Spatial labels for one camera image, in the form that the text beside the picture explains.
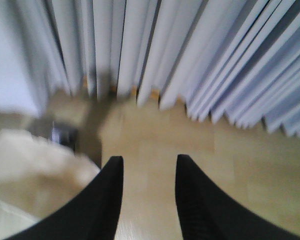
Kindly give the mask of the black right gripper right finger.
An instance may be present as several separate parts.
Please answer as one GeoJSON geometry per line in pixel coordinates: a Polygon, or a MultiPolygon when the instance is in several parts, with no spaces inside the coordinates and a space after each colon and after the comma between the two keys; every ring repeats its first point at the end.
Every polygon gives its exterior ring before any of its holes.
{"type": "Polygon", "coordinates": [[[239,204],[186,154],[176,160],[175,203],[185,240],[300,239],[239,204]]]}

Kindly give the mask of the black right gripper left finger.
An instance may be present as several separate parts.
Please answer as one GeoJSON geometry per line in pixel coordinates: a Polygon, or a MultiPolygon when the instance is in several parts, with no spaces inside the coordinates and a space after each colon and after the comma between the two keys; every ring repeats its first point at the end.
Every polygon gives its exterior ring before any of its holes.
{"type": "Polygon", "coordinates": [[[72,200],[11,240],[113,240],[122,206],[124,160],[112,156],[72,200]]]}

